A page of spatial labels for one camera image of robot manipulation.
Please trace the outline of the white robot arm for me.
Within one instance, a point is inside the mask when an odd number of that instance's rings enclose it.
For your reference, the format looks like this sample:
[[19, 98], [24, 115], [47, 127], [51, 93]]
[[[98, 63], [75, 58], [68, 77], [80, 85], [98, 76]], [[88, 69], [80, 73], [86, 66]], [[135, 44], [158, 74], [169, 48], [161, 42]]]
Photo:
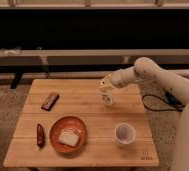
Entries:
[[105, 76], [100, 82], [100, 92], [110, 104], [110, 91], [146, 79], [155, 81], [185, 105], [179, 119], [170, 171], [189, 171], [189, 79], [164, 70], [150, 58], [141, 57], [132, 67]]

